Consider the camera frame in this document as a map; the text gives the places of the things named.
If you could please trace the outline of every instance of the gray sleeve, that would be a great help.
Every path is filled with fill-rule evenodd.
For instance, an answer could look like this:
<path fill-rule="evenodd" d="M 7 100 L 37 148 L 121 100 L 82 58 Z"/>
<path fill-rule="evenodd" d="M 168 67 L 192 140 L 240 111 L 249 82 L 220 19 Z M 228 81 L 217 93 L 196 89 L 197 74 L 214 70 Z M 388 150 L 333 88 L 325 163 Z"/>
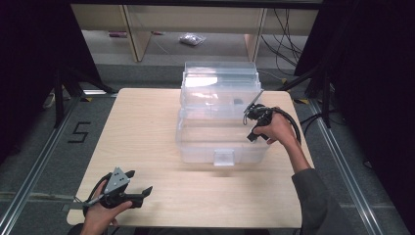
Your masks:
<path fill-rule="evenodd" d="M 345 212 L 315 169 L 293 175 L 302 214 L 302 234 L 355 234 Z"/>

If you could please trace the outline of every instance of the person's hand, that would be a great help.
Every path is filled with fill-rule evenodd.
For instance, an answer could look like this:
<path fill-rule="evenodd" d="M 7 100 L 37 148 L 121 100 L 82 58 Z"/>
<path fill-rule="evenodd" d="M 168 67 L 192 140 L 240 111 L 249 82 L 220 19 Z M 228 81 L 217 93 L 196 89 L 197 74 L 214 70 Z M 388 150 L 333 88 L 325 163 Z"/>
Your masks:
<path fill-rule="evenodd" d="M 107 180 L 103 181 L 95 191 L 94 198 L 98 198 Z M 115 217 L 125 210 L 131 208 L 132 202 L 128 201 L 120 204 L 116 208 L 106 209 L 100 203 L 96 203 L 88 209 L 85 222 L 82 227 L 81 235 L 101 235 L 112 223 L 117 227 L 118 222 Z"/>
<path fill-rule="evenodd" d="M 254 134 L 265 134 L 269 137 L 266 141 L 267 144 L 272 144 L 275 141 L 279 141 L 282 145 L 286 146 L 292 144 L 293 141 L 297 141 L 296 134 L 293 131 L 291 124 L 278 113 L 272 114 L 272 121 L 269 125 L 258 126 L 253 130 Z"/>

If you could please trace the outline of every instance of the floor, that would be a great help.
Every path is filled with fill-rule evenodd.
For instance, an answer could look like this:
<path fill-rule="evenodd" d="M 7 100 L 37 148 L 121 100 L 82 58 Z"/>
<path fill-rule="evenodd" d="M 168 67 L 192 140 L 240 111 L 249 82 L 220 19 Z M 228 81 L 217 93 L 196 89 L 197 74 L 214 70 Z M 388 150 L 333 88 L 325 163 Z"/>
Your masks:
<path fill-rule="evenodd" d="M 109 74 L 112 72 L 110 66 L 119 66 L 121 68 L 119 70 L 124 72 L 119 74 L 125 74 L 119 79 L 122 79 L 124 83 L 126 79 L 135 79 L 134 73 L 128 70 L 136 70 L 137 68 L 172 66 L 180 67 L 178 69 L 178 73 L 180 73 L 181 67 L 187 61 L 245 62 L 248 60 L 244 37 L 238 34 L 201 33 L 200 36 L 205 37 L 206 40 L 200 45 L 189 46 L 178 40 L 185 32 L 161 32 L 159 35 L 152 36 L 143 61 L 136 63 L 133 61 L 126 38 L 109 37 L 106 31 L 83 31 L 83 33 L 99 71 L 102 74 Z M 279 47 L 277 39 L 280 38 L 281 36 L 264 35 L 264 40 L 275 49 Z M 303 36 L 291 38 L 299 48 L 297 50 L 303 48 L 306 39 Z M 291 62 L 281 58 L 276 59 L 275 54 L 269 50 L 263 40 L 261 40 L 255 62 L 259 73 L 266 76 L 277 76 L 279 82 L 283 77 L 291 77 L 290 74 L 295 68 L 293 64 L 297 59 L 297 54 L 293 53 L 293 50 L 288 46 L 290 43 L 287 38 L 284 39 L 284 44 L 288 48 L 280 47 L 279 52 L 289 58 Z M 116 75 L 111 77 L 108 75 L 105 79 L 113 82 L 115 86 L 118 85 Z M 303 98 L 303 88 L 304 85 L 293 88 L 291 93 L 293 98 Z M 86 114 L 91 109 L 88 107 L 90 104 L 80 102 L 71 114 L 76 117 L 76 120 L 89 118 L 98 123 L 95 126 L 97 132 L 90 133 L 90 136 L 94 136 L 95 139 L 82 147 L 82 155 L 92 155 L 113 101 L 114 99 L 96 99 L 93 108 L 96 110 L 96 114 L 88 114 L 88 116 Z M 318 102 L 316 99 L 310 101 L 309 105 L 295 104 L 299 119 L 306 119 L 317 114 L 319 112 Z M 53 122 L 53 113 L 52 107 L 45 110 L 44 114 L 38 118 L 38 124 L 28 132 L 26 139 L 23 140 L 24 143 L 29 144 L 21 154 L 37 156 L 44 151 L 45 144 L 49 143 L 48 139 L 54 134 L 48 127 Z M 355 224 L 358 234 L 409 234 L 376 175 L 362 164 L 364 156 L 350 137 L 351 134 L 342 116 L 335 114 L 331 116 L 331 121 L 337 123 L 333 124 L 331 129 L 325 128 L 321 120 L 311 125 L 306 140 L 323 181 L 338 199 L 341 207 L 350 215 L 350 220 Z M 71 125 L 76 125 L 74 120 L 69 120 L 68 126 Z M 65 130 L 65 132 L 71 131 L 70 127 Z M 85 170 L 83 167 L 88 164 L 88 160 L 80 158 L 79 152 L 76 152 L 78 150 L 68 152 L 68 149 L 65 149 L 65 152 L 61 151 L 63 150 L 59 147 L 55 149 L 55 157 L 46 163 L 44 169 L 40 170 L 38 178 L 35 179 L 27 179 L 26 176 L 30 173 L 31 167 L 37 164 L 36 158 L 30 160 L 10 158 L 5 164 L 0 165 L 1 213 L 4 212 L 3 209 L 10 206 L 15 193 L 22 190 L 21 185 L 30 180 L 35 181 L 35 186 L 27 189 L 31 192 L 30 197 L 23 210 L 20 211 L 20 218 L 10 234 L 33 232 L 35 234 L 66 234 L 65 231 L 68 231 L 69 226 L 64 224 L 68 212 L 65 205 L 71 202 L 71 195 L 76 192 L 77 182 L 82 178 L 82 174 L 73 175 L 72 172 L 75 168 L 80 172 Z M 351 178 L 351 183 L 347 183 L 346 178 Z M 60 181 L 65 181 L 67 184 L 59 185 Z M 357 192 L 352 191 L 355 189 L 353 184 L 357 185 Z M 272 234 L 292 234 L 293 229 L 271 229 L 270 232 Z M 131 229 L 120 229 L 116 234 L 131 234 Z"/>

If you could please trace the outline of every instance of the stacked plastic boxes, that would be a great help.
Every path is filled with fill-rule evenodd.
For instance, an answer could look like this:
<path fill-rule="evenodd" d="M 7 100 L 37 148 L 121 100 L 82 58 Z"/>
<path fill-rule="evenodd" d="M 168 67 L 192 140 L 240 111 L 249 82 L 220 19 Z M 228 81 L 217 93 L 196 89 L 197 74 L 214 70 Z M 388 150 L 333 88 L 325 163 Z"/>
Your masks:
<path fill-rule="evenodd" d="M 183 162 L 259 163 L 268 146 L 247 139 L 255 121 L 243 118 L 260 90 L 254 63 L 186 63 L 176 130 Z"/>

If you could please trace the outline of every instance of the gray floor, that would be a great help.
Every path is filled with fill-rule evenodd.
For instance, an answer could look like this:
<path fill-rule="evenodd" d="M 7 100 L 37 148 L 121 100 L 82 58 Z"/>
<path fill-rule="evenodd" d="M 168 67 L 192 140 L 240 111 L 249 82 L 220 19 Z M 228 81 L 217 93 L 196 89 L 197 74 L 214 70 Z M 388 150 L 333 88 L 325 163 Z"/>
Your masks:
<path fill-rule="evenodd" d="M 190 47 L 178 42 L 181 34 L 166 32 L 164 35 L 154 35 L 143 61 L 135 63 L 125 38 L 110 38 L 104 31 L 84 31 L 103 81 L 118 89 L 122 87 L 179 88 L 181 72 L 186 61 L 248 60 L 243 35 L 207 33 L 203 34 L 207 38 L 203 44 Z M 272 35 L 265 35 L 265 39 L 273 46 L 278 46 Z M 293 41 L 301 48 L 306 37 L 293 37 Z M 292 60 L 295 59 L 290 50 L 282 49 L 281 52 Z M 292 73 L 294 67 L 281 59 L 277 61 L 282 71 L 277 70 L 274 54 L 261 43 L 256 66 L 265 89 L 272 90 L 279 87 L 282 84 L 281 78 L 293 79 L 284 72 Z M 306 82 L 293 88 L 290 91 L 292 97 L 304 98 L 305 87 Z M 76 194 L 114 100 L 115 98 L 93 98 L 90 102 L 80 102 L 76 105 L 11 234 L 66 234 L 68 232 L 70 225 L 66 222 L 67 205 L 71 202 L 71 196 Z M 295 104 L 295 108 L 300 120 L 313 115 L 310 105 Z M 54 107 L 46 109 L 37 118 L 36 125 L 21 141 L 22 150 L 0 165 L 1 213 L 4 213 L 11 204 L 13 195 L 20 190 L 41 153 L 43 145 L 52 132 L 54 117 Z M 384 234 L 409 234 L 375 173 L 363 166 L 364 156 L 341 115 L 333 114 L 331 120 L 333 134 Z M 81 144 L 71 144 L 70 140 L 79 138 L 72 132 L 80 121 L 90 122 L 83 125 L 83 129 L 79 129 L 88 132 L 88 136 Z M 346 188 L 335 158 L 317 122 L 309 127 L 305 138 L 316 169 L 349 215 L 358 234 L 370 234 Z M 131 234 L 132 231 L 132 228 L 121 228 L 116 234 Z M 293 233 L 292 228 L 270 229 L 270 231 L 272 234 Z"/>

